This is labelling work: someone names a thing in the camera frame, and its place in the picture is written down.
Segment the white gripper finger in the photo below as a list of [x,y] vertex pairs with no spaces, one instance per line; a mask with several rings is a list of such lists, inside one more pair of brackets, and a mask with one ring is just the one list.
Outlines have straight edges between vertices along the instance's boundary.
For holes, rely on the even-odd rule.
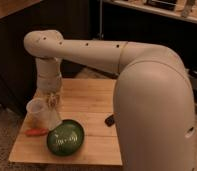
[[52,127],[56,128],[62,123],[61,117],[56,108],[52,110]]
[[49,130],[51,130],[52,129],[52,123],[51,123],[51,121],[52,121],[52,115],[51,115],[51,110],[47,107],[46,108],[46,122],[47,122],[47,128],[49,129]]

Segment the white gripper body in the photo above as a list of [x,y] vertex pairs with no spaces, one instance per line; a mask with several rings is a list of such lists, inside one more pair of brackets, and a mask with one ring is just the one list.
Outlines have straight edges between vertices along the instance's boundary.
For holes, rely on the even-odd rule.
[[60,75],[39,78],[39,90],[50,99],[55,99],[58,97],[61,85],[62,77]]

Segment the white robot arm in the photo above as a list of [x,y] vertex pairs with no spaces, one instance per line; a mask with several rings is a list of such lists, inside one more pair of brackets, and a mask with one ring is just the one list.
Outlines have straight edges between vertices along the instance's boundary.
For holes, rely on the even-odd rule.
[[69,40],[56,30],[32,31],[26,51],[37,61],[37,88],[60,88],[57,60],[118,76],[113,111],[123,171],[195,171],[194,95],[179,55],[163,45]]

